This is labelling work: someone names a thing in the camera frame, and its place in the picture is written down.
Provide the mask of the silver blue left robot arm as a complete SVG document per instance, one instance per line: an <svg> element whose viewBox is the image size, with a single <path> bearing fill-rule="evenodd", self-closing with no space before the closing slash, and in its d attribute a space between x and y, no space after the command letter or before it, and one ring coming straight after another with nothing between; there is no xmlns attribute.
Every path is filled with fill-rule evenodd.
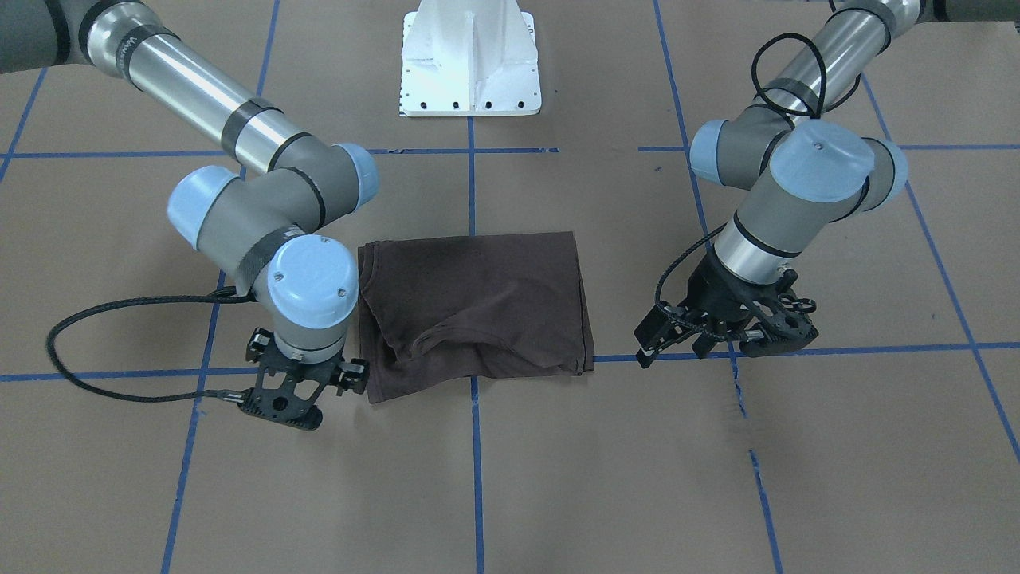
<svg viewBox="0 0 1020 574"><path fill-rule="evenodd" d="M747 191L735 213L699 240L707 248L677 305L662 297L634 335L638 363L671 345L696 356L736 343L750 357L801 350L818 336L815 301L794 293L793 261L824 226L884 206L906 186L895 143L830 123L873 59L918 23L1009 22L1016 1L842 1L775 79L751 69L753 102L734 120L707 121L688 148L696 177Z"/></svg>

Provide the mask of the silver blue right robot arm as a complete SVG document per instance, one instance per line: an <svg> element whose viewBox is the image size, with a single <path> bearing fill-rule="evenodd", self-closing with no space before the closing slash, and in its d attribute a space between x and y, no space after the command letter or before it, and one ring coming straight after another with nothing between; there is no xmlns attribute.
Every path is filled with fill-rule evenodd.
<svg viewBox="0 0 1020 574"><path fill-rule="evenodd" d="M288 427L320 427L322 392L361 395L369 379L366 360L343 356L359 298L357 262L321 230L378 193L371 153L353 143L328 145L299 128L276 105L189 47L142 1L3 2L3 73L69 63L126 81L218 144L245 174L198 168L167 203L178 234L233 286L204 297L140 297L81 310L46 337L55 370L78 388L109 399L168 403L203 395ZM80 380L56 350L64 330L108 310L248 302L261 305L273 321L270 329L255 329L245 346L245 359L257 367L249 389L163 396L105 390Z"/></svg>

